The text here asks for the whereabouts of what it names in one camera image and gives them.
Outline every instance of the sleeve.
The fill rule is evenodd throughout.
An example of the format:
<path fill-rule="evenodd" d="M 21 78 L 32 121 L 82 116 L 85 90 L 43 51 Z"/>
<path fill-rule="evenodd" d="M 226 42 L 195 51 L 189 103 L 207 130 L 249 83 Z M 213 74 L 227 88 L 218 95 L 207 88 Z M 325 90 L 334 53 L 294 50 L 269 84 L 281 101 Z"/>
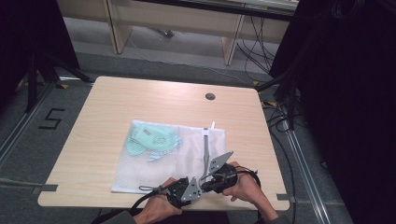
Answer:
<path fill-rule="evenodd" d="M 277 217 L 276 219 L 271 220 L 269 222 L 264 222 L 264 220 L 262 220 L 262 218 L 260 218 L 254 224 L 290 224 L 290 222 L 285 216 L 280 216 L 280 217 Z"/>
<path fill-rule="evenodd" d="M 136 222 L 129 212 L 123 211 L 103 224 L 136 224 Z"/>

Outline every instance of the light wood tabletop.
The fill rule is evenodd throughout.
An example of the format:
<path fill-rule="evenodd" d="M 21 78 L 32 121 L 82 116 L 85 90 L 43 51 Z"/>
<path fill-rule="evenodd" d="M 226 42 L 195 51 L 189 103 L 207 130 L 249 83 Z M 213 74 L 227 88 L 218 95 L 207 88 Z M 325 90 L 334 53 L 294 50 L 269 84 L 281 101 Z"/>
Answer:
<path fill-rule="evenodd" d="M 205 95 L 213 93 L 215 100 Z M 286 194 L 258 93 L 253 89 L 120 77 L 99 77 L 79 113 L 46 184 L 42 206 L 131 207 L 142 194 L 113 193 L 120 153 L 133 119 L 216 128 L 226 132 L 229 161 L 258 170 L 262 190 L 276 210 L 287 210 Z M 185 210 L 256 210 L 230 202 L 222 194 L 204 194 Z"/>

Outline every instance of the person's hand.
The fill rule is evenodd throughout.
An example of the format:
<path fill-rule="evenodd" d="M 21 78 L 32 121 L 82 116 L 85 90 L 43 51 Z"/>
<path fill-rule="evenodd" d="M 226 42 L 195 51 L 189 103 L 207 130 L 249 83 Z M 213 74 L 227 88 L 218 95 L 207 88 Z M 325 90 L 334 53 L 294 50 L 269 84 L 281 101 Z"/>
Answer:
<path fill-rule="evenodd" d="M 245 169 L 239 166 L 238 162 L 233 161 L 229 163 L 234 166 L 236 171 L 244 171 Z M 249 174 L 238 174 L 236 184 L 222 192 L 225 196 L 232 195 L 231 201 L 240 199 L 245 202 L 253 203 L 262 214 L 264 221 L 270 221 L 278 217 L 277 212 L 264 195 L 259 185 L 254 178 Z"/>
<path fill-rule="evenodd" d="M 169 178 L 163 183 L 167 186 L 176 181 L 174 178 Z M 181 215 L 181 209 L 174 207 L 166 198 L 166 195 L 154 195 L 148 199 L 145 208 L 141 213 L 134 216 L 137 224 L 155 223 L 171 217 L 174 215 Z"/>

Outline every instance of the white mesh pouch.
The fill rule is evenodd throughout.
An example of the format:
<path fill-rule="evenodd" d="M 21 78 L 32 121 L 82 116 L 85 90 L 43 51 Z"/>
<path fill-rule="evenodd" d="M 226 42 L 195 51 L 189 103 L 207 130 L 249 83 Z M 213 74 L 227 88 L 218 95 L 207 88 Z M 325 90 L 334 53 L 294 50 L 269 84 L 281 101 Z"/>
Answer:
<path fill-rule="evenodd" d="M 221 129 L 193 128 L 133 120 L 120 154 L 113 192 L 147 193 L 169 177 L 201 178 L 210 161 L 226 152 Z"/>

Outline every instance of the person's left hand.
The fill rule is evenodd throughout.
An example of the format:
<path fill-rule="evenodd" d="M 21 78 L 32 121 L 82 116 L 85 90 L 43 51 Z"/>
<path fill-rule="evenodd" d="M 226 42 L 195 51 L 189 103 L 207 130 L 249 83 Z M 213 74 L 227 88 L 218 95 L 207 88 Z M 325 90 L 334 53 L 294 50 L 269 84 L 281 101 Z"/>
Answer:
<path fill-rule="evenodd" d="M 175 182 L 174 178 L 169 178 L 163 183 L 163 186 Z M 148 199 L 145 208 L 141 213 L 134 216 L 137 224 L 155 223 L 174 215 L 181 215 L 181 209 L 174 207 L 166 198 L 166 195 L 154 195 Z"/>

